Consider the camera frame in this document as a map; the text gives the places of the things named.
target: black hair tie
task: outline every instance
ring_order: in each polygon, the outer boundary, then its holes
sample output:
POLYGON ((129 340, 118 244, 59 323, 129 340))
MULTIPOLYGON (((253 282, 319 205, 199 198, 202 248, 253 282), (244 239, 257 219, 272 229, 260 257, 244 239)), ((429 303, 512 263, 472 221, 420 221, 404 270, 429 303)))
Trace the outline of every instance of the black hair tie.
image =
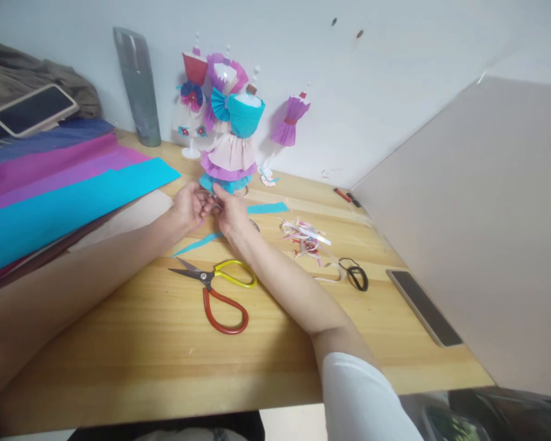
POLYGON ((367 274, 356 261, 354 261, 350 257, 342 257, 339 259, 339 266, 343 268, 347 272, 347 274, 349 274, 350 279, 353 280, 353 286, 355 286, 359 291, 367 291, 367 289, 369 288, 369 280, 367 279, 367 274), (343 265, 342 260, 349 260, 352 265, 349 265, 347 268, 343 265), (356 274, 359 274, 361 276, 363 284, 361 284, 357 277, 355 277, 356 274))

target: paper dress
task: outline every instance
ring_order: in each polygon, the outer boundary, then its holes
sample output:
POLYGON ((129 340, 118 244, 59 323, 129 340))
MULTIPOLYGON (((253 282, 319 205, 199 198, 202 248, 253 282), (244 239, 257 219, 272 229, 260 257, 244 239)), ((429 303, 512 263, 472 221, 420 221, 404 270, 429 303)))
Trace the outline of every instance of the paper dress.
POLYGON ((230 122, 231 132, 223 134, 202 152, 201 164, 206 174, 200 178, 200 184, 210 192, 212 184, 218 182, 229 193, 234 193, 251 182, 257 171, 252 135, 257 130, 265 103, 252 96, 258 107, 250 105, 245 95, 232 94, 225 100, 222 93, 212 90, 214 114, 218 120, 230 122))
POLYGON ((270 139, 284 147, 296 144, 296 123, 310 108, 310 103, 305 100, 306 94, 293 95, 288 99, 286 118, 274 129, 270 139))
MULTIPOLYGON (((245 69, 238 62, 221 53, 214 53, 207 56, 206 59, 208 60, 208 77, 212 84, 212 95, 217 94, 223 102, 226 101, 229 94, 238 93, 249 80, 245 69)), ((222 134, 230 131, 229 122, 218 118, 212 106, 208 106, 206 109, 204 124, 209 132, 222 134)))
POLYGON ((208 62, 200 56, 197 47, 182 55, 188 80, 176 88, 180 92, 171 128, 184 138, 205 137, 204 114, 207 103, 201 87, 206 78, 208 62))

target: phone screen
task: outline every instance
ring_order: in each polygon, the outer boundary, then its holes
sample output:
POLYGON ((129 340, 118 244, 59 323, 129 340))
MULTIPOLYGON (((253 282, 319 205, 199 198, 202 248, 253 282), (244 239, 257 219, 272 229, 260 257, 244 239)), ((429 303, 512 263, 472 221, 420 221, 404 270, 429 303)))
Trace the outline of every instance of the phone screen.
POLYGON ((50 87, 1 110, 0 121, 12 132, 20 134, 71 106, 73 101, 57 87, 50 87))
POLYGON ((428 323, 437 338, 444 346, 455 346, 463 343, 455 329, 443 317, 432 300, 422 290, 412 274, 408 271, 391 271, 403 293, 411 300, 422 318, 428 323))

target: turquoise crepe paper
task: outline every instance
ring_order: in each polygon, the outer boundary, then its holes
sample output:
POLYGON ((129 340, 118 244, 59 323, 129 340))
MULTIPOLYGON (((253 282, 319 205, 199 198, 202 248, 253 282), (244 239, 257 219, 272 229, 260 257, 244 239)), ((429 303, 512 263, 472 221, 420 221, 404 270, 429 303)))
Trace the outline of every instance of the turquoise crepe paper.
POLYGON ((0 209, 0 268, 179 177, 155 158, 0 209))
MULTIPOLYGON (((247 207, 247 213, 249 214, 272 214, 272 213, 284 213, 285 211, 288 211, 289 208, 284 202, 278 202, 275 204, 260 204, 260 205, 252 205, 247 207)), ((189 244, 187 247, 182 248, 180 251, 175 253, 171 257, 179 256, 180 254, 183 254, 185 252, 191 251, 196 248, 200 248, 201 246, 206 245, 207 243, 212 242, 215 239, 218 239, 222 237, 223 234, 218 233, 212 233, 208 236, 206 236, 204 239, 199 240, 198 242, 194 242, 192 244, 189 244)))
POLYGON ((272 213, 284 213, 289 211, 289 208, 284 202, 278 202, 275 204, 260 204, 247 207, 249 214, 272 214, 272 213))
POLYGON ((212 233, 206 236, 204 239, 199 240, 198 242, 194 242, 193 244, 188 245, 186 248, 182 248, 180 251, 178 251, 171 257, 179 256, 180 254, 183 254, 185 252, 191 251, 196 248, 200 248, 201 246, 206 245, 208 242, 212 242, 213 240, 218 239, 219 237, 222 237, 222 236, 223 234, 220 232, 212 233))

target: hand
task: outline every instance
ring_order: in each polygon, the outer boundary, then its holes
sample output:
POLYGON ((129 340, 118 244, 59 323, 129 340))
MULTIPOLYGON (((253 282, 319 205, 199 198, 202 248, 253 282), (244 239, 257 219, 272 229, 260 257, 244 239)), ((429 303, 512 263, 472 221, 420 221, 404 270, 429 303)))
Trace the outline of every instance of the hand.
POLYGON ((219 207, 214 207, 212 213, 219 221, 220 231, 227 239, 248 228, 253 228, 247 214, 247 204, 242 197, 231 195, 220 184, 214 183, 212 189, 217 196, 216 202, 219 207))
POLYGON ((177 223, 189 233, 210 214, 213 206, 212 195, 199 183, 191 182, 176 194, 170 212, 177 218, 177 223))

